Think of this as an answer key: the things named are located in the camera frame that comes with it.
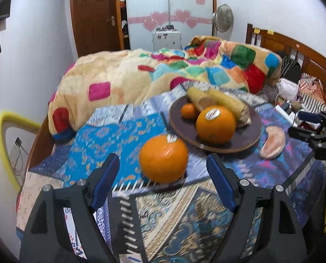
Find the standing electric fan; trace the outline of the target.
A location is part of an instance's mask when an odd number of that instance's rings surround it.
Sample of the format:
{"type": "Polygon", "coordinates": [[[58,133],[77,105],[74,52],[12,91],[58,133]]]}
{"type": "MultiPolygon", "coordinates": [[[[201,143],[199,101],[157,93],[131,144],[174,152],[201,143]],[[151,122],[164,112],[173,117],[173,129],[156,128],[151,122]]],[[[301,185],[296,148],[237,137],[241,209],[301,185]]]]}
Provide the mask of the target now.
{"type": "Polygon", "coordinates": [[[212,16],[212,25],[214,36],[230,39],[234,25],[234,14],[231,7],[227,4],[218,6],[212,16]]]}

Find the large orange with sticker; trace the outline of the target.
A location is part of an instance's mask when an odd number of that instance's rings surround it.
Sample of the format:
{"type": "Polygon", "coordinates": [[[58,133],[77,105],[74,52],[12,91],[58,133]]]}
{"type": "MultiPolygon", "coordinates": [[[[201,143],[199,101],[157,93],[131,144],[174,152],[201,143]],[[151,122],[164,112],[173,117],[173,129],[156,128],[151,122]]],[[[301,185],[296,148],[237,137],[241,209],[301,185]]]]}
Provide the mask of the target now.
{"type": "Polygon", "coordinates": [[[141,173],[157,183],[172,183],[185,174],[189,150],[173,134],[160,134],[145,142],[139,152],[141,173]]]}

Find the small tangerine on plate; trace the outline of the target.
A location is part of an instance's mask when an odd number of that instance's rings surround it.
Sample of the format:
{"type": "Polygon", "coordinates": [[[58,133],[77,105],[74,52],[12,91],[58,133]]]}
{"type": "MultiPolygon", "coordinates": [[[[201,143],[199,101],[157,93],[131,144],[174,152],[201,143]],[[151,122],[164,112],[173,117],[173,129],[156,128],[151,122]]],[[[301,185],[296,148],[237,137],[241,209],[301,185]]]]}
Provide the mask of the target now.
{"type": "Polygon", "coordinates": [[[200,114],[193,103],[186,103],[180,110],[181,116],[187,120],[196,120],[200,114]]]}

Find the white box appliance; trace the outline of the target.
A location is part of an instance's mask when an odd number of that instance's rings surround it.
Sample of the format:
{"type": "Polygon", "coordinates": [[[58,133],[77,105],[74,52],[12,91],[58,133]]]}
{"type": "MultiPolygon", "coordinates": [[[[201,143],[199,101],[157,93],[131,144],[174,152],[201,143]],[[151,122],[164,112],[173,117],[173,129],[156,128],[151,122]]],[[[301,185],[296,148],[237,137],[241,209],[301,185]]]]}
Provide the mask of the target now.
{"type": "Polygon", "coordinates": [[[153,32],[153,50],[158,51],[163,48],[181,49],[181,32],[173,25],[157,28],[153,32]]]}

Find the colourful patchwork blanket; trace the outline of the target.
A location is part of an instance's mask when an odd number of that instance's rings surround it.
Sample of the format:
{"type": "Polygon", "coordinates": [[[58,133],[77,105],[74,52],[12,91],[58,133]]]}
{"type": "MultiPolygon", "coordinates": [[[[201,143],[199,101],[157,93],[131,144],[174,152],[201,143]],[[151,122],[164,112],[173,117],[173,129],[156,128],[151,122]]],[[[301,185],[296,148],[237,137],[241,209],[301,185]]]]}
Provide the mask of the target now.
{"type": "Polygon", "coordinates": [[[257,94],[280,78],[282,59],[271,50],[196,36],[184,49],[98,52],[79,58],[63,75],[48,106],[53,139],[67,141],[97,108],[139,105],[195,80],[257,94]]]}

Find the brown wooden door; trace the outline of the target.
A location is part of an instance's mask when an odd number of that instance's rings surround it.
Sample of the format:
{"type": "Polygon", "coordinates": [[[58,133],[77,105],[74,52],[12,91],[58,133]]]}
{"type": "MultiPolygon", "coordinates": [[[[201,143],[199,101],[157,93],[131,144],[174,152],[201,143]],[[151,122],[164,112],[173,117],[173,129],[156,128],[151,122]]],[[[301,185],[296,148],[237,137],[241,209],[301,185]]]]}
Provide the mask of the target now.
{"type": "Polygon", "coordinates": [[[119,0],[70,0],[70,12],[79,57],[122,49],[119,0]]]}

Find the white wardrobe with hearts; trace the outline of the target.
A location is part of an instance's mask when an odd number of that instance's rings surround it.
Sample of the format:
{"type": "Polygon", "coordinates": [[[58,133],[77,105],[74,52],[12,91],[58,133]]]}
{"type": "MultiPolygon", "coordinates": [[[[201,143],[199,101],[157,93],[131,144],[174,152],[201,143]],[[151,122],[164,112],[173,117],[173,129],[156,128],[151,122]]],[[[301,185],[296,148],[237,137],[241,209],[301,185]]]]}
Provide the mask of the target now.
{"type": "Polygon", "coordinates": [[[174,26],[181,34],[181,48],[194,36],[211,36],[216,0],[125,0],[130,48],[153,50],[157,28],[174,26]]]}

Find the dark purple round plate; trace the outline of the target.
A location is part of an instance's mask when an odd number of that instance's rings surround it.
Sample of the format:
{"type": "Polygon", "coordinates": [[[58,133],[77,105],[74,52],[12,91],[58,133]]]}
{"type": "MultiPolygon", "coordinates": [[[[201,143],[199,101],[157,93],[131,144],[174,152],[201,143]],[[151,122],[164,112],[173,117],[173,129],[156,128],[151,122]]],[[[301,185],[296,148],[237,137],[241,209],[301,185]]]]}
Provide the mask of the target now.
{"type": "Polygon", "coordinates": [[[188,101],[184,96],[171,105],[169,123],[174,132],[189,144],[206,151],[229,154],[245,151],[260,139],[261,119],[252,107],[251,124],[237,128],[230,110],[221,106],[203,110],[197,119],[185,118],[181,112],[188,101]]]}

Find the wooden bed headboard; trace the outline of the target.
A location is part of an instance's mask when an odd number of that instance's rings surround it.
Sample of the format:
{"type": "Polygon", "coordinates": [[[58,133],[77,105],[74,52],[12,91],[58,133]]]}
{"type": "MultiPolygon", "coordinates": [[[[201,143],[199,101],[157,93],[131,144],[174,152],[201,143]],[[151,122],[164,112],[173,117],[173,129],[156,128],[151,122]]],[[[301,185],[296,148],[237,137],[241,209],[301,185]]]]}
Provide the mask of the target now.
{"type": "Polygon", "coordinates": [[[271,30],[256,28],[250,23],[247,24],[245,42],[273,52],[283,52],[297,62],[301,61],[301,71],[318,78],[326,96],[326,57],[295,39],[271,30]]]}

